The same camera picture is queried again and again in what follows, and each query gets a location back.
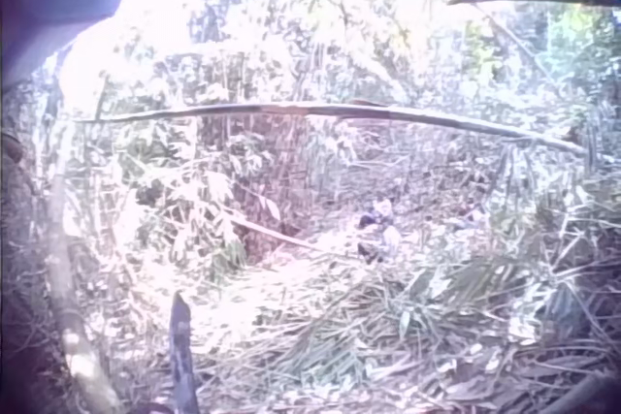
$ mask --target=dark foreground object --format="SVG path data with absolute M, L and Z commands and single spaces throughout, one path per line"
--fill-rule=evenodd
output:
M 89 26 L 112 16 L 121 0 L 1 0 L 2 92 L 27 79 Z M 67 374 L 58 356 L 45 281 L 44 244 L 36 243 L 31 193 L 18 168 L 18 140 L 2 132 L 2 337 L 0 413 L 69 413 Z
M 30 76 L 121 0 L 2 0 L 2 91 Z

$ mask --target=twig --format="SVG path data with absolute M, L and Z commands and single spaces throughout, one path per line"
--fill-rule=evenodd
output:
M 264 235 L 268 235 L 272 238 L 281 239 L 290 244 L 295 244 L 297 246 L 305 247 L 306 249 L 312 249 L 313 251 L 325 252 L 327 254 L 333 254 L 336 256 L 349 257 L 344 252 L 333 251 L 324 247 L 315 246 L 314 244 L 310 244 L 307 241 L 303 241 L 301 239 L 295 239 L 292 237 L 288 237 L 287 235 L 283 235 L 281 233 L 275 232 L 274 230 L 270 230 L 269 228 L 262 227 L 261 225 L 257 225 L 256 223 L 252 223 L 248 220 L 245 220 L 237 215 L 229 215 L 231 222 L 236 223 L 242 227 L 246 227 L 250 230 L 254 230 L 255 232 L 262 233 Z

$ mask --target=small animal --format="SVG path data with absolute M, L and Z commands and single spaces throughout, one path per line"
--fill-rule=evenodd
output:
M 367 228 L 369 225 L 392 225 L 393 212 L 392 203 L 389 199 L 374 201 L 371 210 L 364 212 L 358 222 L 360 230 Z

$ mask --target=foliage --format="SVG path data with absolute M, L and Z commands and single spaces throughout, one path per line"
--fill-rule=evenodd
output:
M 616 153 L 609 11 L 450 9 L 442 0 L 187 0 L 184 47 L 163 50 L 145 19 L 125 30 L 102 111 L 364 97 L 559 137 L 571 129 L 592 152 Z M 524 375 L 533 353 L 543 357 L 539 341 L 591 338 L 572 353 L 586 365 L 603 347 L 579 279 L 598 254 L 589 217 L 618 207 L 592 178 L 596 158 L 430 126 L 260 113 L 93 125 L 74 150 L 74 216 L 106 264 L 89 279 L 100 298 L 123 297 L 105 310 L 86 300 L 85 311 L 126 334 L 151 325 L 162 347 L 166 316 L 156 309 L 182 289 L 200 309 L 198 370 L 218 371 L 216 395 L 226 380 L 257 403 L 297 389 L 346 398 L 370 380 L 418 385 L 405 372 L 426 380 L 421 393 L 443 409 L 493 399 L 518 412 L 540 402 Z M 404 257 L 379 270 L 343 262 L 351 217 L 378 194 L 399 200 Z M 275 238 L 291 224 L 333 254 Z M 585 318 L 596 322 L 586 336 Z M 483 337 L 487 347 L 475 350 Z M 131 371 L 121 352 L 115 367 Z M 470 365 L 477 377 L 461 380 Z M 523 389 L 487 393 L 510 370 Z

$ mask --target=bamboo branch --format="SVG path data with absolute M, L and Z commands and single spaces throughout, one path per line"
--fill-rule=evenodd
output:
M 488 121 L 452 115 L 438 111 L 421 111 L 403 107 L 376 107 L 377 104 L 367 102 L 367 105 L 350 104 L 322 104 L 317 102 L 278 102 L 270 104 L 216 104 L 202 107 L 192 107 L 181 111 L 142 111 L 101 119 L 78 119 L 78 123 L 129 123 L 132 121 L 159 120 L 170 118 L 188 118 L 193 116 L 216 116 L 229 114 L 265 113 L 267 115 L 323 115 L 339 116 L 341 118 L 375 118 L 395 121 L 409 121 L 429 125 L 444 126 L 458 130 L 474 131 L 486 135 L 502 136 L 539 143 L 555 149 L 560 149 L 578 156 L 586 155 L 586 150 L 574 143 L 551 138 L 530 130 L 523 130 L 512 126 L 491 123 Z

